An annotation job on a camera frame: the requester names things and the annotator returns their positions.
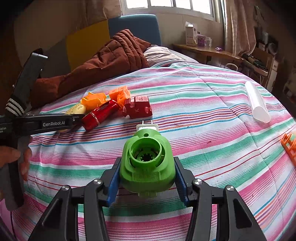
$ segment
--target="red cylinder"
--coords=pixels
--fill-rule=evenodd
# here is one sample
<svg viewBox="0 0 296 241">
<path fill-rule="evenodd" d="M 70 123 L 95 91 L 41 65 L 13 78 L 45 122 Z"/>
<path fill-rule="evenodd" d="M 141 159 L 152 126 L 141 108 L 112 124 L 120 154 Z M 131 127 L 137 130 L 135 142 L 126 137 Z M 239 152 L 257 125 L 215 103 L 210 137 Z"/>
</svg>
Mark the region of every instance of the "red cylinder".
<svg viewBox="0 0 296 241">
<path fill-rule="evenodd" d="M 114 100 L 109 100 L 83 117 L 81 120 L 82 125 L 86 131 L 91 131 L 118 109 L 119 106 L 117 105 L 117 102 Z"/>
</svg>

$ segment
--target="finger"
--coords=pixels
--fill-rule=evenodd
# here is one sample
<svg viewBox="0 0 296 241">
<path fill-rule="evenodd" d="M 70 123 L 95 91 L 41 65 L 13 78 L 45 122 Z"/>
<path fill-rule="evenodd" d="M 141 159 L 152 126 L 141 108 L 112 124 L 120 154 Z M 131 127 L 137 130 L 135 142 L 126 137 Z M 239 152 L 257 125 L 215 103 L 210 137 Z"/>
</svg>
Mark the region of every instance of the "finger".
<svg viewBox="0 0 296 241">
<path fill-rule="evenodd" d="M 29 160 L 30 160 L 31 156 L 32 156 L 32 150 L 31 150 L 31 148 L 28 148 L 24 152 L 24 162 L 29 163 Z"/>
<path fill-rule="evenodd" d="M 24 152 L 24 162 L 20 164 L 20 172 L 21 172 L 23 179 L 25 179 L 26 174 L 29 171 L 29 167 L 30 167 L 29 160 L 30 160 L 31 156 L 32 156 L 32 151 L 30 148 L 28 148 Z"/>
<path fill-rule="evenodd" d="M 0 167 L 3 167 L 6 163 L 11 163 L 20 158 L 20 151 L 8 147 L 0 146 Z"/>
<path fill-rule="evenodd" d="M 24 181 L 26 181 L 26 182 L 28 181 L 28 175 L 29 175 L 29 174 L 28 174 L 28 173 L 26 173 L 25 175 L 23 175 L 23 176 L 22 176 L 22 178 L 23 178 L 23 179 L 24 179 Z"/>
</svg>

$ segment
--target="metal screw cap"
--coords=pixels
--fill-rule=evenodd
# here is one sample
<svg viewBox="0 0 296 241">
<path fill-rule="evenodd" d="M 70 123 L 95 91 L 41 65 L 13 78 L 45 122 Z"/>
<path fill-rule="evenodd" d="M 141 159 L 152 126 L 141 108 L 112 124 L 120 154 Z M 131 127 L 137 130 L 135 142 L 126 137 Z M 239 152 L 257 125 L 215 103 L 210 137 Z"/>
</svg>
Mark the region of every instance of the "metal screw cap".
<svg viewBox="0 0 296 241">
<path fill-rule="evenodd" d="M 62 190 L 62 191 L 68 191 L 69 188 L 70 188 L 70 186 L 68 186 L 68 185 L 64 185 L 64 186 L 61 187 L 61 190 Z"/>
<path fill-rule="evenodd" d="M 227 185 L 227 186 L 226 186 L 226 189 L 227 189 L 228 191 L 232 192 L 232 191 L 234 190 L 234 187 L 231 186 L 231 185 Z"/>
<path fill-rule="evenodd" d="M 197 178 L 193 181 L 196 185 L 201 185 L 202 184 L 202 180 Z"/>
<path fill-rule="evenodd" d="M 95 185 L 100 185 L 101 183 L 102 183 L 102 180 L 99 178 L 94 180 Z"/>
</svg>

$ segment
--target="white box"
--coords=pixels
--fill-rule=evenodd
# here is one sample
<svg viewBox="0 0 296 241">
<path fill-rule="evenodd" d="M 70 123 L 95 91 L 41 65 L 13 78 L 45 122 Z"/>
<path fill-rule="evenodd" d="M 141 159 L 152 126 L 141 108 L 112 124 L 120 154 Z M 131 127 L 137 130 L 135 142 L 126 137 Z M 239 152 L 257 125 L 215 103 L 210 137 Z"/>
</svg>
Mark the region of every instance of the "white box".
<svg viewBox="0 0 296 241">
<path fill-rule="evenodd" d="M 272 68 L 274 71 L 277 71 L 278 66 L 279 66 L 279 62 L 276 61 L 276 60 L 273 60 L 273 62 L 272 62 L 272 67 L 271 67 L 271 68 Z"/>
<path fill-rule="evenodd" d="M 197 26 L 196 26 L 196 24 L 186 22 L 185 29 L 186 29 L 185 30 L 186 45 L 197 46 Z"/>
<path fill-rule="evenodd" d="M 273 69 L 270 71 L 270 74 L 269 74 L 269 78 L 268 78 L 268 83 L 267 83 L 267 87 L 266 89 L 271 93 L 272 91 L 272 88 L 274 86 L 274 81 L 276 80 L 276 75 L 277 75 L 277 72 L 274 71 Z"/>
</svg>

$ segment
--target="green plastic part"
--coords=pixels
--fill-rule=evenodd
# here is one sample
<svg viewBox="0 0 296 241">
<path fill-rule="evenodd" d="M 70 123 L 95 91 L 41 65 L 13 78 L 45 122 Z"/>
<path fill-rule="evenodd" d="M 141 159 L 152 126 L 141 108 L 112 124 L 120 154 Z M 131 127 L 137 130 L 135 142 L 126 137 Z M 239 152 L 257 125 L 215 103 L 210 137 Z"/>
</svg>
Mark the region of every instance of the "green plastic part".
<svg viewBox="0 0 296 241">
<path fill-rule="evenodd" d="M 169 141 L 158 131 L 141 129 L 124 145 L 120 182 L 130 192 L 153 197 L 175 181 L 175 163 Z"/>
</svg>

